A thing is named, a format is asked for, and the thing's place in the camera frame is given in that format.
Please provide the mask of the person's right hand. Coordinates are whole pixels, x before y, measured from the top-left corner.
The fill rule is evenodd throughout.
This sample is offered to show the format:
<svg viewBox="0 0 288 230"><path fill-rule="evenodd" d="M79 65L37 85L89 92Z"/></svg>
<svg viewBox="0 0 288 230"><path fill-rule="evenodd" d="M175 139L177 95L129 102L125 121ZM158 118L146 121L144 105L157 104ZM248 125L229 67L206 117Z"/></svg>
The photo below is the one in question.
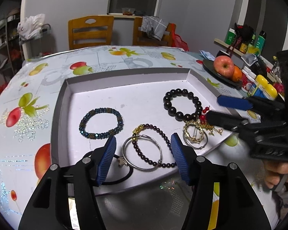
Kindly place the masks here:
<svg viewBox="0 0 288 230"><path fill-rule="evenodd" d="M263 164L265 170L264 182L269 189L272 189L280 182L281 174L288 174L288 163L281 163L272 160L263 160Z"/></svg>

